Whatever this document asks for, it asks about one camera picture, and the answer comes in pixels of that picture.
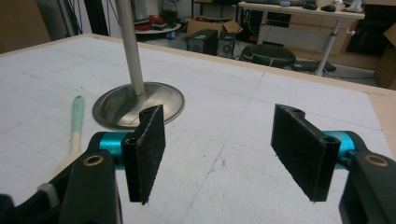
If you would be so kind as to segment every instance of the black chair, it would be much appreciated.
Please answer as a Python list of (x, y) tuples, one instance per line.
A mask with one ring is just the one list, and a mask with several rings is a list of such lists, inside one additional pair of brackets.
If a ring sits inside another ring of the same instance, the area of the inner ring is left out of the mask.
[(296, 61), (294, 54), (283, 47), (260, 44), (249, 45), (242, 50), (241, 61), (284, 68)]

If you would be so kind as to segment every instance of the desk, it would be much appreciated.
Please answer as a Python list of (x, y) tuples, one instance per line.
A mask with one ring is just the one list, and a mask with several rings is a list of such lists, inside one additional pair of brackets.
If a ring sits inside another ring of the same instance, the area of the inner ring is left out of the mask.
[(181, 24), (177, 24), (174, 28), (165, 28), (163, 30), (147, 30), (147, 31), (134, 31), (137, 35), (156, 35), (156, 34), (164, 34), (169, 32), (174, 32), (178, 28), (181, 27)]
[[(332, 49), (334, 39), (337, 36), (340, 22), (364, 19), (364, 14), (362, 13), (351, 13), (343, 11), (325, 12), (320, 10), (320, 8), (318, 8), (317, 10), (307, 10), (303, 9), (302, 7), (281, 7), (264, 4), (250, 4), (246, 2), (239, 3), (239, 6), (244, 9), (259, 10), (263, 12), (262, 24), (259, 31), (259, 39), (257, 41), (258, 44), (261, 44), (263, 40), (266, 40), (279, 44), (298, 46), (305, 49), (323, 50), (323, 56), (316, 71), (316, 75), (318, 76), (322, 75), (323, 67), (329, 57), (329, 53)], [(336, 23), (332, 28), (332, 32), (330, 33), (330, 35), (316, 34), (306, 31), (297, 31), (289, 28), (265, 25), (268, 12), (312, 16), (314, 18), (335, 19)]]
[(235, 9), (235, 21), (238, 21), (238, 15), (239, 15), (238, 4), (203, 2), (203, 1), (199, 1), (199, 0), (191, 0), (191, 17), (192, 18), (194, 18), (194, 6), (196, 4), (199, 4), (200, 16), (204, 15), (204, 6), (203, 5), (220, 6), (220, 18), (223, 17), (223, 7), (236, 7), (236, 9)]
[[(351, 130), (396, 155), (396, 91), (139, 43), (143, 79), (172, 85), (186, 105), (165, 125), (166, 149), (149, 205), (124, 223), (340, 223), (346, 171), (326, 203), (311, 203), (270, 147), (275, 104), (306, 112), (321, 130)], [(130, 83), (119, 39), (80, 35), (0, 55), (0, 192), (16, 204), (50, 180), (70, 146), (74, 98), (86, 101), (81, 148), (109, 131), (92, 117), (105, 92)]]

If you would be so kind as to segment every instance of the box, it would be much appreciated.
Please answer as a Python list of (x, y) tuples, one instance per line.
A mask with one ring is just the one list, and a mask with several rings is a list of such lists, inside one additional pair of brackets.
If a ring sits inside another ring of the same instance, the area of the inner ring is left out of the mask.
[(216, 56), (218, 33), (216, 30), (200, 30), (187, 38), (187, 50)]
[(217, 30), (218, 36), (224, 31), (238, 34), (243, 30), (242, 27), (234, 20), (199, 16), (189, 20), (187, 26), (187, 37), (190, 37), (203, 29)]
[(396, 23), (384, 33), (384, 36), (391, 44), (378, 62), (374, 79), (378, 87), (396, 90)]
[(36, 0), (0, 0), (0, 54), (48, 42)]

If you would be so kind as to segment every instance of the white tabletop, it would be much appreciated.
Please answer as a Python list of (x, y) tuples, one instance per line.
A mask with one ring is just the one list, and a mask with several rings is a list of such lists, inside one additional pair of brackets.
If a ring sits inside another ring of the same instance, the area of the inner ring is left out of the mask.
[[(391, 157), (364, 92), (140, 46), (143, 79), (178, 88), (186, 106), (165, 125), (149, 205), (128, 202), (117, 172), (124, 223), (340, 223), (347, 172), (334, 172), (326, 203), (309, 202), (270, 146), (275, 104), (302, 109), (321, 130), (354, 131)], [(94, 121), (94, 102), (130, 82), (122, 44), (87, 36), (0, 55), (0, 78), (0, 192), (16, 204), (66, 157), (74, 98), (86, 100), (85, 150), (94, 133), (109, 131)]]

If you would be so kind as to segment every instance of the metal stand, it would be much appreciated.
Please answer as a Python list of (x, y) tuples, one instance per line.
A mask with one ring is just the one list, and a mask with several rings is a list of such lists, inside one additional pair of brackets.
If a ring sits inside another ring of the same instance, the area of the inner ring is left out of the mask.
[(338, 32), (338, 28), (340, 28), (340, 23), (341, 21), (337, 20), (335, 22), (334, 27), (332, 28), (332, 33), (329, 36), (329, 41), (327, 42), (326, 49), (324, 50), (323, 58), (320, 60), (318, 69), (315, 73), (315, 75), (317, 76), (323, 77), (323, 68), (327, 62), (327, 59), (329, 58), (330, 50), (332, 50), (332, 44), (334, 43), (334, 40), (337, 37), (337, 32)]
[(162, 83), (143, 83), (134, 33), (134, 18), (129, 0), (116, 0), (123, 45), (131, 84), (120, 86), (101, 96), (93, 106), (93, 117), (110, 129), (134, 130), (139, 124), (139, 112), (163, 105), (164, 122), (177, 117), (184, 108), (184, 96), (176, 88)]

